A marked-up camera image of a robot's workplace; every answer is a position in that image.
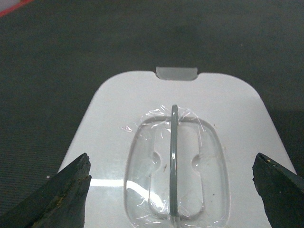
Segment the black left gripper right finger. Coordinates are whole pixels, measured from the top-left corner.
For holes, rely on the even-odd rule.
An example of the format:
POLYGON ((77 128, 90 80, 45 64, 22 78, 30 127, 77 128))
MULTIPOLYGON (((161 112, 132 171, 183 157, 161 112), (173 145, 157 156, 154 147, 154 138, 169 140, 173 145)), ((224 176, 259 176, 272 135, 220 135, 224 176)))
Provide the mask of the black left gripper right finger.
POLYGON ((304 179, 268 156, 258 153, 253 181, 273 228, 304 226, 304 179))

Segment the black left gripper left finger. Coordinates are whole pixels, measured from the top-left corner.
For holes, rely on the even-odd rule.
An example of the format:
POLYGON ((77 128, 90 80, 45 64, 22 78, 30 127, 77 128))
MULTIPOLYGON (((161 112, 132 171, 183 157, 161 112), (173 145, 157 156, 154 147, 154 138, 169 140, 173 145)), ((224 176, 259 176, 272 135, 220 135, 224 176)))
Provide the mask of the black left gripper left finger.
POLYGON ((0 218, 2 228, 82 228, 91 163, 81 154, 0 218))

